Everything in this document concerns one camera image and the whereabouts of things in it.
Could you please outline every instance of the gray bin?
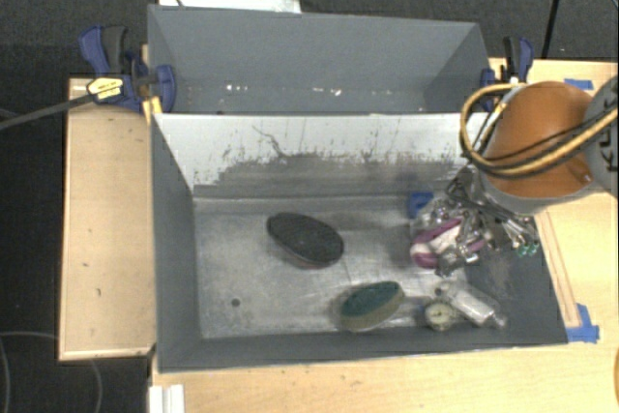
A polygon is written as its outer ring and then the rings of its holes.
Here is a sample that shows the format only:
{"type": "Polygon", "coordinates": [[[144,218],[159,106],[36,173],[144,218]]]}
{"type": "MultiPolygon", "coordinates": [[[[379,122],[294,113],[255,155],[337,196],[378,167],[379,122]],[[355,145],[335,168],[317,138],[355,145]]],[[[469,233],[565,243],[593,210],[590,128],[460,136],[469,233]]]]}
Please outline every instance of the gray bin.
{"type": "Polygon", "coordinates": [[[540,253],[491,256],[466,274],[500,301],[507,331],[435,333],[412,307],[366,335],[338,327],[351,287],[397,280],[414,307],[436,283],[410,262],[406,198],[463,164],[454,112],[487,64],[477,26],[153,7],[149,50],[179,82],[174,113],[152,127],[162,371],[565,340],[540,253]],[[329,223],[342,259],[289,263],[265,227],[281,211],[329,223]]]}

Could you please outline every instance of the green sponge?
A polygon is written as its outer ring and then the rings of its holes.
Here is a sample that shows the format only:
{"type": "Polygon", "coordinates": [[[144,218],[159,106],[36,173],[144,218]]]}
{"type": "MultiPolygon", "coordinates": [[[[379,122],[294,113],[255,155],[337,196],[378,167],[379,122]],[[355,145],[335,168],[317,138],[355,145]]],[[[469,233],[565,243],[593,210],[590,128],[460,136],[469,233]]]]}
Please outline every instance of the green sponge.
{"type": "Polygon", "coordinates": [[[404,291],[392,280],[367,285],[342,303],[339,321],[348,331],[369,331],[391,318],[403,299],[404,291]]]}

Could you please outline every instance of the yellow cable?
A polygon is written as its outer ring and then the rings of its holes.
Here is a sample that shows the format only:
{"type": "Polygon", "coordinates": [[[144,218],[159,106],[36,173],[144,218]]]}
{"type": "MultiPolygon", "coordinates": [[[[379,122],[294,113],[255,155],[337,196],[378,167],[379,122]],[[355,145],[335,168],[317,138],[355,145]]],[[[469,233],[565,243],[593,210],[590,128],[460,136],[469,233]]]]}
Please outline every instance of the yellow cable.
{"type": "Polygon", "coordinates": [[[573,150],[581,146],[585,141],[593,137],[595,134],[599,133],[603,128],[611,124],[612,121],[617,118],[617,109],[615,108],[610,111],[605,117],[600,119],[591,128],[570,139],[567,143],[557,148],[555,151],[550,152],[543,157],[540,157],[525,165],[511,168],[499,168],[494,162],[485,159],[473,149],[473,145],[471,144],[471,140],[468,136],[468,131],[466,130],[466,119],[473,105],[477,102],[479,98],[483,97],[484,95],[487,95],[488,93],[509,91],[525,85],[526,83],[495,84],[487,86],[486,88],[482,88],[467,99],[467,101],[462,106],[462,111],[460,113],[460,134],[462,136],[462,147],[464,148],[464,150],[475,161],[481,163],[482,165],[485,165],[490,170],[494,169],[496,171],[500,171],[502,175],[517,176],[520,174],[535,172],[539,169],[542,169],[571,153],[573,150]]]}

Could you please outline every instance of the watch face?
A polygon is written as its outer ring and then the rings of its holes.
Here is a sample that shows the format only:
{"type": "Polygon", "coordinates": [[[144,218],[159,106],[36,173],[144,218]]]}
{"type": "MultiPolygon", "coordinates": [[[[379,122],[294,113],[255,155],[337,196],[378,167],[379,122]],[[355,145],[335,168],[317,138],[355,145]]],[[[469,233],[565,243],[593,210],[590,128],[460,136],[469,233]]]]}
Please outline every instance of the watch face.
{"type": "Polygon", "coordinates": [[[435,331],[446,331],[457,319],[456,311],[447,303],[434,302],[426,307],[427,324],[435,331]]]}

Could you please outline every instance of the clear plastic object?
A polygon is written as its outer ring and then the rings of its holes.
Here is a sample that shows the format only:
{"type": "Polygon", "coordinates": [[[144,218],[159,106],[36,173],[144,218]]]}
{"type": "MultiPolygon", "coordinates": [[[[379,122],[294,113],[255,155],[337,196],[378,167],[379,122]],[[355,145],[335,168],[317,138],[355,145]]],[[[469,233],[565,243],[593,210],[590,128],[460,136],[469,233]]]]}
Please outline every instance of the clear plastic object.
{"type": "Polygon", "coordinates": [[[435,294],[479,327],[507,327],[507,317],[500,312],[499,304],[466,282],[443,281],[436,286],[435,294]]]}

